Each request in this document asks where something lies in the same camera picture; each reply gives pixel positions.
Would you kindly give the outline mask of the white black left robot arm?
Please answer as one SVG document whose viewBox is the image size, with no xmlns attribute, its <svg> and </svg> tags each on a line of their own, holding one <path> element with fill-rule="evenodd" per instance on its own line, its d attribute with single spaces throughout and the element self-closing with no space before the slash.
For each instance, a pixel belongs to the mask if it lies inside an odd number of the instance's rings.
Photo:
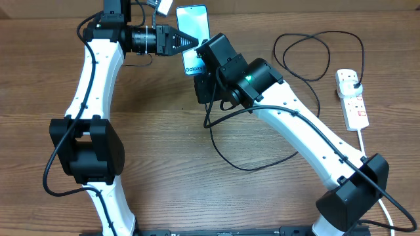
<svg viewBox="0 0 420 236">
<path fill-rule="evenodd" d="M 130 1 L 105 1 L 103 9 L 82 21 L 77 36 L 85 46 L 83 70 L 75 96 L 49 134 L 51 157 L 91 197 L 103 235 L 139 235 L 121 183 L 125 164 L 122 141 L 110 122 L 119 69 L 130 53 L 173 56 L 196 47 L 198 39 L 167 24 L 134 25 Z"/>
</svg>

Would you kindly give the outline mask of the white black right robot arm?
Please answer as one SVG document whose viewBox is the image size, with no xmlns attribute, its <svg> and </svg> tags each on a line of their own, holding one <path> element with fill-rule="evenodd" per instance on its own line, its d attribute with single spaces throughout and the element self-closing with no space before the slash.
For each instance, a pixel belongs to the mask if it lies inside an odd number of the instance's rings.
<svg viewBox="0 0 420 236">
<path fill-rule="evenodd" d="M 316 201 L 315 235 L 344 235 L 383 196 L 389 164 L 339 138 L 297 98 L 262 58 L 247 63 L 222 33 L 197 49 L 207 73 L 196 79 L 199 102 L 230 101 L 276 129 L 310 164 L 327 192 Z"/>
</svg>

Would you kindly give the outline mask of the blue Galaxy smartphone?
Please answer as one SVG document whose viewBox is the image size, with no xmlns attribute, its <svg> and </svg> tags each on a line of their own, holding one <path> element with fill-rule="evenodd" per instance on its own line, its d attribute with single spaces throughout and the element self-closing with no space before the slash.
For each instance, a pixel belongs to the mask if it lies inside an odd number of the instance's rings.
<svg viewBox="0 0 420 236">
<path fill-rule="evenodd" d="M 188 50 L 182 52 L 184 73 L 188 76 L 205 72 L 205 64 L 196 49 L 210 38 L 209 20 L 205 5 L 177 7 L 178 30 L 188 36 Z"/>
</svg>

